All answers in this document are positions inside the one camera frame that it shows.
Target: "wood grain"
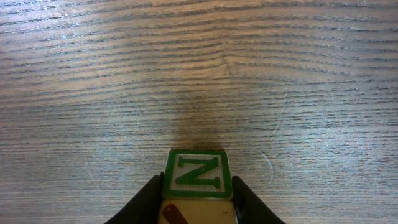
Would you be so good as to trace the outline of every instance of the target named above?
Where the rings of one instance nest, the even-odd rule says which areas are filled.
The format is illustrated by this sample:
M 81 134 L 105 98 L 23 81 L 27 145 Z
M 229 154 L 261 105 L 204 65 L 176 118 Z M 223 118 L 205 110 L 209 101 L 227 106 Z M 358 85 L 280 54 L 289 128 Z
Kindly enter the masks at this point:
M 398 2 L 3 0 L 0 223 L 103 223 L 171 147 L 287 223 L 398 223 Z

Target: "brown strip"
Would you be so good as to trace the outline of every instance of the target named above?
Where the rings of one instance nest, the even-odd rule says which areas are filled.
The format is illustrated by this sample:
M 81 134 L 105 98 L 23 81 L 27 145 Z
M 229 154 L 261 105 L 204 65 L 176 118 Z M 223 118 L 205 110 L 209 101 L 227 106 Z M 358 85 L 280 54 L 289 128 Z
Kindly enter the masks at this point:
M 170 224 L 188 224 L 180 210 L 174 204 L 168 204 L 163 209 L 163 216 Z

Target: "block face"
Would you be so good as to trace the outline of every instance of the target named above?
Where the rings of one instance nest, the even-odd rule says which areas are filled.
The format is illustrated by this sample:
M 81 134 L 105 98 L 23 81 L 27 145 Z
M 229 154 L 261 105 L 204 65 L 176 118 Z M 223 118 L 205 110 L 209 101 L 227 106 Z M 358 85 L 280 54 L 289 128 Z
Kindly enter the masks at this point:
M 164 200 L 157 224 L 170 224 L 164 209 L 174 205 L 189 224 L 237 224 L 234 204 L 227 200 Z
M 231 198 L 231 174 L 226 153 L 172 149 L 162 195 L 164 198 Z

